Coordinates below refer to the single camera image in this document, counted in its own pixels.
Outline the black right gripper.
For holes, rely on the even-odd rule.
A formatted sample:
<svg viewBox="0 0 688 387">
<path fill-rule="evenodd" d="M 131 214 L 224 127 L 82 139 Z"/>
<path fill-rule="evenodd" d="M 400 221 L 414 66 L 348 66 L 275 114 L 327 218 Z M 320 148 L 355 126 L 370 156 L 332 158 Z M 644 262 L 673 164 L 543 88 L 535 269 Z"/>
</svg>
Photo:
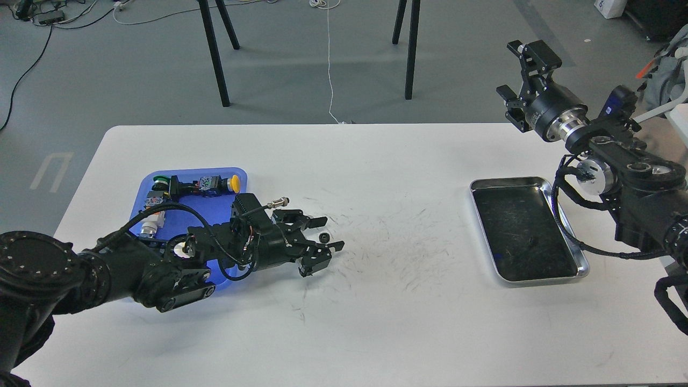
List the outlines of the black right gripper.
<svg viewBox="0 0 688 387">
<path fill-rule="evenodd" d="M 556 142 L 567 140 L 575 130 L 588 125 L 587 106 L 568 88 L 551 86 L 553 71 L 563 61 L 548 44 L 541 40 L 530 44 L 516 40 L 509 42 L 507 49 L 519 59 L 521 90 L 518 96 L 508 85 L 501 85 L 496 92 L 505 103 L 506 119 L 519 132 L 533 129 L 542 140 Z M 525 110 L 523 100 L 533 100 Z"/>
</svg>

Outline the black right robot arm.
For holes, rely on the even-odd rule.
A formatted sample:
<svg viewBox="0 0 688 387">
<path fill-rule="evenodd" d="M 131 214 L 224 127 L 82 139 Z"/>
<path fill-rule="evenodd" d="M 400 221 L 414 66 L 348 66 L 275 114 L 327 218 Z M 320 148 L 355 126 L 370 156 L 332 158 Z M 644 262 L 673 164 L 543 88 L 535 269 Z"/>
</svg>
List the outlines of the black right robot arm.
<svg viewBox="0 0 688 387">
<path fill-rule="evenodd" d="M 507 45 L 518 57 L 523 84 L 519 92 L 508 85 L 497 88 L 506 118 L 522 133 L 535 131 L 543 141 L 563 141 L 569 154 L 562 157 L 552 186 L 555 222 L 560 224 L 563 190 L 577 205 L 607 211 L 616 224 L 615 240 L 635 253 L 606 252 L 564 235 L 575 245 L 598 255 L 626 260 L 670 256 L 682 268 L 656 282 L 654 296 L 682 333 L 686 315 L 669 299 L 668 289 L 686 286 L 686 169 L 647 151 L 637 139 L 641 129 L 632 118 L 638 96 L 624 85 L 609 95 L 597 118 L 587 117 L 587 106 L 568 88 L 556 83 L 553 71 L 560 57 L 544 42 Z"/>
</svg>

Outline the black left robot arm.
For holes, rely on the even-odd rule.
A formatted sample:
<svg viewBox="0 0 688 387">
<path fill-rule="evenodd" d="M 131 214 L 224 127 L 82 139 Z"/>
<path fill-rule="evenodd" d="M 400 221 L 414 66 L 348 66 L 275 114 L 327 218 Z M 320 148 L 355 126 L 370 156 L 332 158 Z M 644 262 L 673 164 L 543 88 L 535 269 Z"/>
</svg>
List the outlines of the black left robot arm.
<svg viewBox="0 0 688 387">
<path fill-rule="evenodd" d="M 29 385 L 12 370 L 44 345 L 57 314 L 126 297 L 160 313 L 206 299 L 216 291 L 210 261 L 231 281 L 287 262 L 299 262 L 303 277 L 325 269 L 344 241 L 332 242 L 327 233 L 307 239 L 303 231 L 325 226 L 327 217 L 286 209 L 288 203 L 280 198 L 261 205 L 254 194 L 239 193 L 230 220 L 214 225 L 187 205 L 154 205 L 79 253 L 42 233 L 3 233 L 2 386 Z M 170 240 L 131 233 L 132 226 L 165 210 L 191 213 L 200 226 Z"/>
</svg>

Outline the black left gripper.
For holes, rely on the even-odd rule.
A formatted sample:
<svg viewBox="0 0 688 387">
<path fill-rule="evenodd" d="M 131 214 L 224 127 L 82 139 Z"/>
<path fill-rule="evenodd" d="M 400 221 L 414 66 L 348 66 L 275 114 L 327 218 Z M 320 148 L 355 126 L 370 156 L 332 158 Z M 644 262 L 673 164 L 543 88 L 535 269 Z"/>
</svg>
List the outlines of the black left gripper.
<svg viewBox="0 0 688 387">
<path fill-rule="evenodd" d="M 323 244 L 306 241 L 305 247 L 297 246 L 303 241 L 303 230 L 321 228 L 328 218 L 307 216 L 300 209 L 277 209 L 273 217 L 265 211 L 257 211 L 248 216 L 248 222 L 256 233 L 257 248 L 254 257 L 254 271 L 280 266 L 300 259 L 299 272 L 302 277 L 328 267 L 334 252 L 340 252 L 344 241 Z"/>
</svg>

